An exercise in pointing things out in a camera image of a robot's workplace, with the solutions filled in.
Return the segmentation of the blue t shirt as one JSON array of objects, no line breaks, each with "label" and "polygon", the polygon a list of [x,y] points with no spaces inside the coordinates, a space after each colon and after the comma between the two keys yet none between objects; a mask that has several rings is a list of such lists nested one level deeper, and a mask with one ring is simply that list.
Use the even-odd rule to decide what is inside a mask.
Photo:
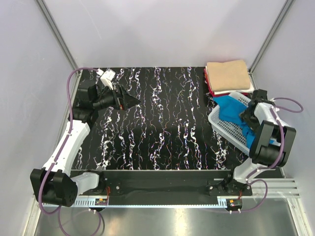
[{"label": "blue t shirt", "polygon": [[225,101],[222,99],[216,103],[220,105],[221,119],[242,126],[243,135],[247,138],[247,147],[250,148],[255,139],[255,133],[258,131],[258,128],[250,129],[247,124],[241,121],[240,113],[243,112],[246,107],[229,96]]}]

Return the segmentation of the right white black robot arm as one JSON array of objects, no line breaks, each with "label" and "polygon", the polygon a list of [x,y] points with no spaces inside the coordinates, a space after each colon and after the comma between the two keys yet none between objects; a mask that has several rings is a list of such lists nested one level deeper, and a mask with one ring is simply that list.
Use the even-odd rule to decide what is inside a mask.
[{"label": "right white black robot arm", "polygon": [[277,114],[279,109],[274,100],[268,100],[267,91],[258,89],[253,92],[248,107],[240,113],[241,121],[253,132],[254,140],[249,158],[223,183],[227,194],[236,194],[261,172],[286,164],[296,129],[281,120]]}]

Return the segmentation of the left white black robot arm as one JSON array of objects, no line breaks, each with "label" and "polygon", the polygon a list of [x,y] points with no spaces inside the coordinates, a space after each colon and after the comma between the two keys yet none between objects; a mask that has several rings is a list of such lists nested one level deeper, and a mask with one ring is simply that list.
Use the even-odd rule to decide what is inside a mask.
[{"label": "left white black robot arm", "polygon": [[31,185],[40,205],[70,207],[78,195],[89,190],[100,195],[106,190],[103,174],[87,171],[71,177],[71,168],[83,141],[98,118],[98,112],[113,108],[126,111],[140,100],[128,94],[123,86],[98,90],[97,84],[85,81],[77,89],[78,104],[69,113],[66,130],[55,151],[41,169],[33,169]]}]

